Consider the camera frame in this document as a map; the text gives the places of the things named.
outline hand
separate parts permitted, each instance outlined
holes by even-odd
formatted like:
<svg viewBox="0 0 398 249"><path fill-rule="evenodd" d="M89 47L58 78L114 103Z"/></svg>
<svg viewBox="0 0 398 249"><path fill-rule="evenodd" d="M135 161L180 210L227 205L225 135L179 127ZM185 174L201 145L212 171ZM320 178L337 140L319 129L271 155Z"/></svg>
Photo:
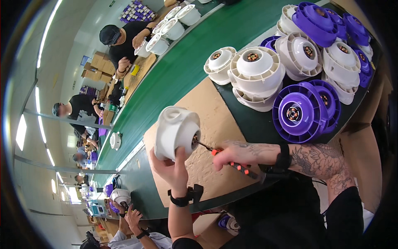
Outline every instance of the hand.
<svg viewBox="0 0 398 249"><path fill-rule="evenodd" d="M162 177L171 187L174 198L182 198L187 194L188 171L185 168L185 148L178 147L176 162L167 159L160 161L156 158L154 149L150 151L150 157L155 172Z"/></svg>
<svg viewBox="0 0 398 249"><path fill-rule="evenodd" d="M216 171L220 171L223 165L229 162L241 164L267 164L276 162L281 148L276 144L245 143L240 141L226 141L221 144L222 152L213 158Z"/></svg>
<svg viewBox="0 0 398 249"><path fill-rule="evenodd" d="M127 57L123 57L119 60L118 65L119 67L117 69L119 72L123 72L130 65L130 60L127 59Z"/></svg>
<svg viewBox="0 0 398 249"><path fill-rule="evenodd" d="M133 211L133 205L131 204L125 216L125 220L127 221L131 230L133 230L134 227L138 227L138 222L140 221L140 218L142 218L142 214L140 214L137 209L134 209Z"/></svg>
<svg viewBox="0 0 398 249"><path fill-rule="evenodd" d="M138 33L138 35L136 35L133 38L133 48L137 49L144 41L144 38L145 38L145 35L142 34L142 31L140 33Z"/></svg>

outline white component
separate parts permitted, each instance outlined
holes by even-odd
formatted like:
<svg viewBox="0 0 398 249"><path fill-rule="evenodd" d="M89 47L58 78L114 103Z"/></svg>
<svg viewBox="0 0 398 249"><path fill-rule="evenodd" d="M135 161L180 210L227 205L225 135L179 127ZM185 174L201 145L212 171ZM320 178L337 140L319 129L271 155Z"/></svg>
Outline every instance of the white component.
<svg viewBox="0 0 398 249"><path fill-rule="evenodd" d="M336 90L337 96L339 97L341 103L345 105L349 105L352 103L352 101L354 100L355 93L358 90L358 87L346 88L344 87L344 85L328 77L325 72L322 73L322 80L329 83Z"/></svg>
<svg viewBox="0 0 398 249"><path fill-rule="evenodd" d="M285 30L282 29L281 27L281 21L278 20L278 22L276 23L276 33L275 35L277 36L287 36L289 33L287 33Z"/></svg>
<svg viewBox="0 0 398 249"><path fill-rule="evenodd" d="M197 135L197 140L200 140L201 132L198 114L178 106L164 108L158 118L155 156L159 160L169 158L175 161L176 148L184 146L186 158L188 158L197 148L197 143L192 143L195 135Z"/></svg>
<svg viewBox="0 0 398 249"><path fill-rule="evenodd" d="M167 48L169 48L169 44L161 39L160 34L156 34L152 37L152 39L146 45L146 50L154 53L156 55L162 55L166 52Z"/></svg>
<svg viewBox="0 0 398 249"><path fill-rule="evenodd" d="M159 31L163 28L163 26L168 22L167 19L163 19L162 21L160 21L156 27L153 28L152 30L152 34L157 34L159 33Z"/></svg>
<svg viewBox="0 0 398 249"><path fill-rule="evenodd" d="M295 81L305 80L322 71L322 56L316 43L303 32L293 32L275 41L275 50Z"/></svg>
<svg viewBox="0 0 398 249"><path fill-rule="evenodd" d="M112 191L110 198L119 205L121 205L121 202L126 202L129 204L131 201L130 192L121 188L115 188Z"/></svg>
<svg viewBox="0 0 398 249"><path fill-rule="evenodd" d="M285 76L279 55L267 47L249 47L232 59L228 75L232 86L261 98L271 96Z"/></svg>
<svg viewBox="0 0 398 249"><path fill-rule="evenodd" d="M164 18L172 19L180 10L181 10L181 6L177 6L174 9L170 10L170 12L167 13L167 15Z"/></svg>
<svg viewBox="0 0 398 249"><path fill-rule="evenodd" d="M347 44L337 41L323 50L323 69L334 81L349 87L359 86L361 62Z"/></svg>
<svg viewBox="0 0 398 249"><path fill-rule="evenodd" d="M142 41L141 45L136 50L134 50L134 55L138 55L138 56L147 58L150 55L150 52L145 49L147 44L148 44L148 42L146 41L146 37L145 37L144 40Z"/></svg>
<svg viewBox="0 0 398 249"><path fill-rule="evenodd" d="M366 57L368 57L369 61L372 61L372 57L373 57L373 49L372 47L369 45L367 46L361 46L358 45L359 49L362 50L362 52L366 55Z"/></svg>
<svg viewBox="0 0 398 249"><path fill-rule="evenodd" d="M228 70L234 56L236 49L233 47L222 47L213 52L207 59L203 69L209 75L209 78L219 85L226 85L231 82L228 76Z"/></svg>
<svg viewBox="0 0 398 249"><path fill-rule="evenodd" d="M200 19L200 13L194 4L188 4L176 14L176 18L187 26L195 24Z"/></svg>
<svg viewBox="0 0 398 249"><path fill-rule="evenodd" d="M279 92L282 90L283 82L280 83L278 88L275 88L275 92L267 98L257 97L256 95L252 95L248 92L244 92L239 90L236 87L232 88L232 92L234 93L236 99L243 105L252 108L258 112L267 112L272 109L273 103L278 96Z"/></svg>
<svg viewBox="0 0 398 249"><path fill-rule="evenodd" d="M302 32L292 20L292 16L296 13L297 8L298 7L295 5L286 5L282 8L282 15L279 19L279 24L281 29L286 33Z"/></svg>
<svg viewBox="0 0 398 249"><path fill-rule="evenodd" d="M165 25L163 25L159 34L164 35L166 38L170 40L177 40L182 36L185 29L182 24L178 21L177 18L170 19Z"/></svg>
<svg viewBox="0 0 398 249"><path fill-rule="evenodd" d="M109 143L111 144L112 149L118 149L120 147L121 139L119 137L119 134L116 132L113 132L111 135L111 138L109 139Z"/></svg>

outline metal pole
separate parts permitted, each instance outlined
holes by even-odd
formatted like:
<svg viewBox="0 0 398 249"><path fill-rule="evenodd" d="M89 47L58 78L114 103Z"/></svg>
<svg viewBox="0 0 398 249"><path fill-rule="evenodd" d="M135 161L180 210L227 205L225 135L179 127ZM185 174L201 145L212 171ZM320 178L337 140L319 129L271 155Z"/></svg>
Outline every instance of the metal pole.
<svg viewBox="0 0 398 249"><path fill-rule="evenodd" d="M44 163L39 163L36 161L32 161L29 159L26 159L24 157L20 157L18 155L15 155L15 160L21 161L23 163L28 163L31 165L35 165L41 168L46 168L54 171L59 171L59 172L72 172L72 173L86 173L86 174L117 174L117 170L100 170L100 169L77 169L77 168L70 168L70 167L58 167L58 166L52 166Z"/></svg>
<svg viewBox="0 0 398 249"><path fill-rule="evenodd" d="M29 113L29 114L32 114L32 115L42 116L42 117L53 119L53 120L59 120L59 121L67 122L67 123L70 123L70 124L77 124L77 125L88 126L88 127L93 127L93 128L103 128L103 129L109 129L109 130L112 129L112 126L93 124L93 123L90 123L90 122L82 122L82 121L72 120L72 119L68 119L68 118L60 118L60 117L56 117L54 115L48 115L48 114L44 114L44 113L37 113L35 111L32 111L30 109L26 109L26 108L23 111L25 113Z"/></svg>

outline hat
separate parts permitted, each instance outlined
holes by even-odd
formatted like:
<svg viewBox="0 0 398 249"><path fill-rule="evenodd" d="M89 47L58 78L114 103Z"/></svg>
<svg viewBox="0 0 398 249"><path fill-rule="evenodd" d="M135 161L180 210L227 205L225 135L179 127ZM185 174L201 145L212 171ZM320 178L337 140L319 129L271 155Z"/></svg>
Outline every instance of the hat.
<svg viewBox="0 0 398 249"><path fill-rule="evenodd" d="M61 103L55 103L53 106L53 115L58 117L58 109Z"/></svg>
<svg viewBox="0 0 398 249"><path fill-rule="evenodd" d="M122 34L120 29L115 25L106 25L99 33L99 40L104 45L113 45L117 42Z"/></svg>

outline worker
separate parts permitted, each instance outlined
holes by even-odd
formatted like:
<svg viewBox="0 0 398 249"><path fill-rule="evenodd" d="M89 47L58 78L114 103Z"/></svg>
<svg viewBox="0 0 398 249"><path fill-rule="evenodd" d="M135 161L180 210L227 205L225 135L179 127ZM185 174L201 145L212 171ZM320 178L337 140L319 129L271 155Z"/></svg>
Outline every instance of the worker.
<svg viewBox="0 0 398 249"><path fill-rule="evenodd" d="M60 118L66 117L88 124L97 124L99 118L102 118L103 111L98 106L97 99L93 95L78 94L72 96L66 105L63 103L55 103L53 106L53 114ZM97 129L87 125L70 125L75 129L77 134L92 143L94 147L98 149L97 142L91 138L95 135Z"/></svg>
<svg viewBox="0 0 398 249"><path fill-rule="evenodd" d="M221 148L223 151L213 157L216 171L228 162L278 165L292 171L292 178L279 180L226 208L241 229L221 248L355 248L358 245L363 233L361 199L344 157L333 147L234 141L222 144ZM168 228L173 249L202 248L195 241L185 202L188 199L185 149L177 149L175 163L158 160L153 149L150 156L155 172L171 187ZM330 204L326 212L327 229L312 177L327 183Z"/></svg>
<svg viewBox="0 0 398 249"><path fill-rule="evenodd" d="M146 233L138 225L142 214L138 210L133 210L130 205L129 210L125 213L125 209L117 202L110 202L120 211L119 230L108 246L102 245L101 249L172 249L172 240L161 233ZM135 238L127 239L127 234L135 235ZM89 241L84 242L80 249L96 249L95 245Z"/></svg>
<svg viewBox="0 0 398 249"><path fill-rule="evenodd" d="M116 68L116 74L123 76L126 68L138 57L134 50L138 48L144 39L150 40L152 28L156 22L129 22L119 29L115 25L106 25L99 33L99 39L104 45L108 45L109 57Z"/></svg>

